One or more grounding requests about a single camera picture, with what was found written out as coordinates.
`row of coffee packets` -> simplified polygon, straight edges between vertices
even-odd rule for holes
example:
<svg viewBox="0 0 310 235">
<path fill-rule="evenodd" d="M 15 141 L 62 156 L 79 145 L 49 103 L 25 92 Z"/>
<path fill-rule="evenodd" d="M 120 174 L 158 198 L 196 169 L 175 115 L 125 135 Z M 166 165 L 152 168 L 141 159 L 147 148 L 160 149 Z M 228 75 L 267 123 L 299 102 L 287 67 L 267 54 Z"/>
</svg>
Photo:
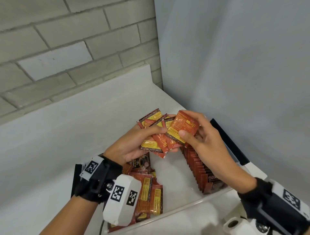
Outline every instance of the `row of coffee packets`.
<svg viewBox="0 0 310 235">
<path fill-rule="evenodd" d="M 170 149 L 182 146 L 187 147 L 185 140 L 178 134 L 179 130 L 186 130 L 194 135 L 199 128 L 199 123 L 182 110 L 175 117 L 170 117 L 168 114 L 163 115 L 159 109 L 156 109 L 139 119 L 137 123 L 141 129 L 152 125 L 168 129 L 165 134 L 149 136 L 141 144 L 141 149 L 153 152 L 161 158 L 165 158 Z"/>
<path fill-rule="evenodd" d="M 123 165 L 123 174 L 130 175 L 141 182 L 135 212 L 130 225 L 149 219 L 153 215 L 163 213 L 163 187 L 157 182 L 155 169 L 151 167 L 149 153 Z M 108 232 L 124 228 L 108 224 Z"/>
<path fill-rule="evenodd" d="M 192 146 L 188 145 L 187 148 L 182 146 L 180 149 L 193 172 L 199 190 L 203 194 L 215 193 L 227 186 L 223 181 L 216 178 L 212 171 L 200 160 Z"/>
</svg>

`white countertop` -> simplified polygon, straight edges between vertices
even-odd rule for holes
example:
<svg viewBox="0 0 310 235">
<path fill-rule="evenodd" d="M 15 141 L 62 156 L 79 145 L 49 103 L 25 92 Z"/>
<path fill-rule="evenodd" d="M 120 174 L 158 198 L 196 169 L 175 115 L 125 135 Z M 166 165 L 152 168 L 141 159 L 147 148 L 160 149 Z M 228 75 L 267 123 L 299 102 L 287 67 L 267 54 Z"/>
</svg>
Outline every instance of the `white countertop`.
<svg viewBox="0 0 310 235">
<path fill-rule="evenodd" d="M 146 65 L 0 126 L 0 234 L 38 234 L 70 199 L 74 165 L 156 108 L 183 109 L 152 83 Z M 164 214 L 117 233 L 201 234 L 239 202 L 229 189 L 204 197 L 180 152 L 151 156 L 151 164 L 164 185 Z M 85 234 L 97 234 L 101 221 L 102 205 Z"/>
</svg>

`cinder block wall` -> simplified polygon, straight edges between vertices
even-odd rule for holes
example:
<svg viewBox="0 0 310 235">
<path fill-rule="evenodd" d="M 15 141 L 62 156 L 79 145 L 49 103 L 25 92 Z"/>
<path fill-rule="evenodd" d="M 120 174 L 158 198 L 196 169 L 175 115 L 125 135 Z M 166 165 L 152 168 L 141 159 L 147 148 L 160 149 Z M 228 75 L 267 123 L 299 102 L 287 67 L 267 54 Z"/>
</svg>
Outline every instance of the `cinder block wall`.
<svg viewBox="0 0 310 235">
<path fill-rule="evenodd" d="M 0 125 L 146 63 L 162 88 L 154 0 L 2 0 Z"/>
</svg>

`brick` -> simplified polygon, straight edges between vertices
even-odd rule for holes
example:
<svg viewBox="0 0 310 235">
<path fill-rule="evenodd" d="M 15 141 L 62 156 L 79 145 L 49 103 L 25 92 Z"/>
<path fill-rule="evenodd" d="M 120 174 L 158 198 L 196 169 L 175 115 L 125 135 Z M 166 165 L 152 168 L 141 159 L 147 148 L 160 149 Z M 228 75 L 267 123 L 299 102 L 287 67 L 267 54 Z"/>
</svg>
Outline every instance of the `brick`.
<svg viewBox="0 0 310 235">
<path fill-rule="evenodd" d="M 145 62 L 151 66 L 151 71 L 157 70 L 161 67 L 159 55 L 149 58 L 145 60 Z"/>
<path fill-rule="evenodd" d="M 67 13 L 63 0 L 1 0 L 0 31 Z"/>
<path fill-rule="evenodd" d="M 16 108 L 0 97 L 0 116 L 13 112 Z"/>
<path fill-rule="evenodd" d="M 16 64 L 0 66 L 0 92 L 32 82 Z"/>
<path fill-rule="evenodd" d="M 154 84 L 162 82 L 162 70 L 161 69 L 151 72 L 151 75 L 152 75 L 152 80 Z"/>
<path fill-rule="evenodd" d="M 162 82 L 157 83 L 156 86 L 158 86 L 160 89 L 164 90 L 164 86 L 163 86 Z"/>
<path fill-rule="evenodd" d="M 71 12 L 78 12 L 93 7 L 99 7 L 122 0 L 67 0 Z"/>
<path fill-rule="evenodd" d="M 75 84 L 68 74 L 62 74 L 40 80 L 28 86 L 23 86 L 11 92 L 5 92 L 4 97 L 17 107 L 26 106 L 44 98 L 74 87 Z"/>
<path fill-rule="evenodd" d="M 10 122 L 10 121 L 13 121 L 16 118 L 19 118 L 19 117 L 21 117 L 21 116 L 23 116 L 29 112 L 40 109 L 40 108 L 42 108 L 48 104 L 51 104 L 51 103 L 52 103 L 52 101 L 50 101 L 50 100 L 44 100 L 44 101 L 41 101 L 41 102 L 36 103 L 34 105 L 27 106 L 24 109 L 16 110 L 16 111 L 11 112 L 7 115 L 4 115 L 4 116 L 0 117 L 0 125 L 7 123 L 7 122 Z"/>
<path fill-rule="evenodd" d="M 133 0 L 105 8 L 112 29 L 155 17 L 154 0 Z"/>
<path fill-rule="evenodd" d="M 85 42 L 48 51 L 18 63 L 34 79 L 39 80 L 92 61 Z"/>
<path fill-rule="evenodd" d="M 138 24 L 138 27 L 142 43 L 157 38 L 157 27 L 155 19 L 141 22 Z"/>
<path fill-rule="evenodd" d="M 120 54 L 120 57 L 123 65 L 126 67 L 128 65 L 158 54 L 158 41 L 155 40 L 123 52 Z"/>
<path fill-rule="evenodd" d="M 69 71 L 69 74 L 77 84 L 82 84 L 121 68 L 122 64 L 118 55 L 113 55 Z"/>
<path fill-rule="evenodd" d="M 107 81 L 107 80 L 110 80 L 112 78 L 119 77 L 119 76 L 121 76 L 121 75 L 123 75 L 125 73 L 128 73 L 129 71 L 131 71 L 131 70 L 133 70 L 133 69 L 135 69 L 137 67 L 142 66 L 142 65 L 144 65 L 143 61 L 139 62 L 139 63 L 136 63 L 136 64 L 133 64 L 133 65 L 130 65 L 130 66 L 124 68 L 124 69 L 121 69 L 119 71 L 116 71 L 114 73 L 109 74 L 108 76 L 104 77 L 104 80 Z"/>
<path fill-rule="evenodd" d="M 101 84 L 101 83 L 103 83 L 103 80 L 100 78 L 100 79 L 97 79 L 97 80 L 95 80 L 95 81 L 91 81 L 91 82 L 88 82 L 88 83 L 84 83 L 84 84 L 82 84 L 81 86 L 74 87 L 74 88 L 72 88 L 72 89 L 69 90 L 69 91 L 65 91 L 64 93 L 61 93 L 61 94 L 56 95 L 56 96 L 53 96 L 52 98 L 53 98 L 54 101 L 57 102 L 57 101 L 60 101 L 60 100 L 65 99 L 65 98 L 67 98 L 67 97 L 70 97 L 70 96 L 72 96 L 72 95 L 75 95 L 75 94 L 77 94 L 77 93 L 80 93 L 80 92 L 82 92 L 82 91 L 85 91 L 85 90 L 87 90 L 87 89 L 89 89 L 89 88 L 92 88 L 92 87 L 94 87 L 94 86 L 97 86 L 97 85 L 99 85 L 99 84 Z"/>
<path fill-rule="evenodd" d="M 94 59 L 113 54 L 140 44 L 137 25 L 87 39 L 88 45 Z"/>
<path fill-rule="evenodd" d="M 0 34 L 0 63 L 46 49 L 47 46 L 33 28 Z"/>
<path fill-rule="evenodd" d="M 102 9 L 43 23 L 38 25 L 37 29 L 51 47 L 109 30 Z"/>
</svg>

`person's left hand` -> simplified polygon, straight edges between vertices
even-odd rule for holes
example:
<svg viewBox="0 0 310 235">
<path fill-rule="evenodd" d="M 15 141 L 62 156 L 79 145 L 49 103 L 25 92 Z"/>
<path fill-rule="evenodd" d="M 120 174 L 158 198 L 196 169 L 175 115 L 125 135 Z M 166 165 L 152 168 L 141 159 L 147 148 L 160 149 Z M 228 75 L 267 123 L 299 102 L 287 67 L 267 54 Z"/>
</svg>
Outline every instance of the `person's left hand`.
<svg viewBox="0 0 310 235">
<path fill-rule="evenodd" d="M 157 125 L 141 129 L 136 124 L 125 135 L 108 147 L 103 155 L 120 165 L 124 165 L 132 159 L 136 159 L 137 157 L 140 157 L 148 152 L 140 149 L 140 145 L 148 136 L 154 134 L 164 134 L 166 132 L 167 128 L 159 127 Z"/>
</svg>

